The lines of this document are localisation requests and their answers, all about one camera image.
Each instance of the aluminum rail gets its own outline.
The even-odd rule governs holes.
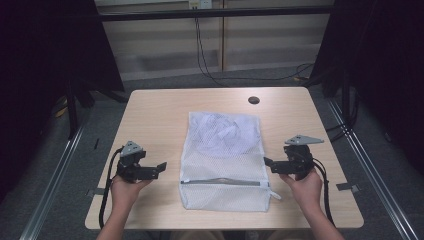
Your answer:
[[[102,13],[93,15],[62,15],[52,18],[77,22],[111,22],[157,19],[181,18],[213,18],[213,17],[247,17],[247,16],[272,16],[272,15],[308,15],[308,14],[354,14],[359,7],[334,7],[334,6],[307,6],[307,7],[282,7],[282,8],[239,8],[239,9],[200,9],[200,10],[174,10],[154,12],[119,12]]]
[[[68,140],[68,143],[63,151],[63,154],[59,160],[59,163],[53,173],[50,182],[48,183],[43,196],[41,197],[36,209],[34,210],[31,218],[29,219],[25,229],[20,237],[20,240],[35,240],[37,239],[44,221],[47,218],[47,214],[50,207],[53,204],[54,197],[62,183],[63,177],[65,176],[66,169],[71,162],[72,156],[78,146],[79,140],[81,139],[84,127],[88,119],[88,113],[83,117],[81,126],[72,139]]]
[[[391,194],[390,190],[384,183],[377,169],[375,168],[371,158],[365,151],[358,137],[353,130],[348,130],[344,125],[343,116],[341,110],[334,100],[329,100],[331,111],[337,119],[337,122],[341,124],[341,128],[344,131],[345,137],[349,142],[352,150],[355,152],[361,166],[367,174],[371,184],[373,185],[377,195],[380,197],[381,202],[386,208],[387,213],[398,229],[402,239],[404,240],[418,240],[418,236],[415,233],[408,217],[405,212],[397,203],[396,199]]]

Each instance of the mesh bag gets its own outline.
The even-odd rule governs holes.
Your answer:
[[[181,157],[186,209],[267,211],[271,195],[259,118],[191,112]]]

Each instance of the cable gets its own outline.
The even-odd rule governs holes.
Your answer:
[[[327,180],[327,171],[325,170],[324,164],[322,164],[318,159],[314,158],[314,161],[318,162],[319,164],[314,162],[314,165],[318,170],[321,172],[322,178],[324,179],[324,207],[325,207],[325,214],[327,215],[328,220],[335,226],[333,216],[331,215],[330,211],[330,199],[328,194],[328,183]]]
[[[334,137],[330,139],[330,142],[335,142],[342,138],[345,134],[350,133],[353,130],[353,126],[356,124],[356,121],[358,119],[358,110],[359,110],[359,94],[358,91],[355,90],[355,102],[353,104],[352,112],[349,116],[349,119],[346,123],[339,124],[337,126],[331,127],[326,129],[327,132],[333,131],[339,127],[344,127],[346,129],[343,129],[341,132],[336,134]]]
[[[284,79],[292,78],[292,77],[295,77],[295,76],[299,76],[300,77],[300,73],[306,71],[307,69],[309,69],[310,67],[312,67],[314,65],[314,63],[303,63],[303,64],[300,64],[299,66],[296,67],[296,72],[294,74],[291,74],[291,75],[288,75],[288,76],[285,76],[285,77],[280,77],[280,78],[214,77],[209,72],[209,69],[208,69],[207,64],[206,64],[205,55],[204,55],[204,51],[203,51],[203,44],[202,44],[201,32],[200,32],[200,24],[199,24],[199,19],[198,18],[195,18],[195,23],[196,23],[196,40],[197,40],[197,64],[198,64],[199,69],[202,72],[202,74],[205,77],[212,79],[212,81],[214,81],[219,86],[229,87],[229,86],[227,86],[225,84],[219,83],[217,80],[279,81],[279,80],[284,80]],[[203,65],[205,66],[205,70],[206,71],[204,71],[203,70],[203,67],[201,66],[200,55],[202,56]]]
[[[103,221],[103,216],[104,216],[104,212],[105,212],[105,208],[106,208],[107,198],[109,196],[109,189],[110,189],[110,186],[112,185],[112,179],[113,178],[111,179],[110,175],[111,175],[111,172],[112,172],[113,160],[115,159],[116,154],[120,153],[123,148],[124,147],[117,149],[115,151],[115,153],[113,154],[112,159],[109,162],[109,169],[108,169],[108,172],[107,172],[106,186],[105,186],[105,191],[103,193],[102,205],[100,207],[100,212],[99,212],[100,228],[103,228],[103,226],[105,225],[104,221]]]
[[[198,18],[195,18],[194,21],[196,23],[197,64],[199,65],[200,71],[202,72],[202,74],[204,76],[206,76],[207,78],[212,79],[212,81],[214,81],[217,85],[222,86],[222,87],[228,87],[227,85],[224,85],[224,84],[221,84],[221,83],[217,82],[216,79],[214,77],[212,77],[212,75],[210,74],[209,69],[208,69],[208,65],[206,64],[205,55],[204,55],[204,52],[203,52],[203,44],[202,44],[202,37],[200,35],[199,19]],[[206,69],[206,73],[207,74],[203,71],[203,68],[202,68],[202,66],[200,64],[200,56],[199,56],[200,53],[202,54],[203,64],[205,65],[205,69]]]

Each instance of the wooden table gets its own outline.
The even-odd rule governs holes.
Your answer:
[[[248,102],[256,96],[259,104]],[[134,91],[125,110],[99,181],[105,187],[107,168],[116,149],[131,140],[147,151],[142,166],[168,162],[158,180],[144,188],[134,204],[127,229],[195,230],[195,229],[293,229],[309,228],[289,187],[268,170],[271,188],[283,199],[271,197],[268,212],[214,212],[186,210],[180,199],[179,173],[183,145],[188,129],[188,114],[194,111],[245,113],[260,117],[266,157],[287,160],[284,141],[297,134],[323,139],[309,145],[311,153],[326,167],[330,207],[339,228],[359,228],[363,218],[351,191],[338,191],[336,184],[346,179],[307,89],[281,88],[214,88]],[[99,229],[98,214],[102,196],[93,198],[86,227]],[[105,210],[105,221],[111,199]]]

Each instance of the wall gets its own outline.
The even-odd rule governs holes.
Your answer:
[[[188,1],[96,1],[100,13],[182,10]],[[215,0],[213,8],[330,5],[330,0]],[[328,15],[199,19],[210,72],[297,66],[314,62]],[[200,73],[194,19],[105,22],[122,80]]]

